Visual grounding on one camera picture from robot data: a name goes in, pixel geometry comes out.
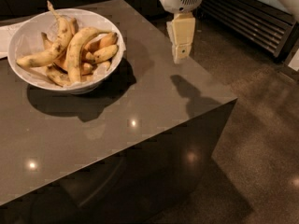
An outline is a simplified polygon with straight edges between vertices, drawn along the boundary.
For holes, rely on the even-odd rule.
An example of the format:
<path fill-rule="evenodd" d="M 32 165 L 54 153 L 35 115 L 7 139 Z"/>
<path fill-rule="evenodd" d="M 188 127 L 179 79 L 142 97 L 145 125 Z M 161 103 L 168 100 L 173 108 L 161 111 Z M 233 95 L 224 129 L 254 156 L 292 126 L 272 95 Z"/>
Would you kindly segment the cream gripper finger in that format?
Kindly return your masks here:
<path fill-rule="evenodd" d="M 180 63 L 189 57 L 195 29 L 195 17 L 191 12 L 177 13 L 173 20 L 166 23 L 167 32 L 172 43 L 174 63 Z"/>

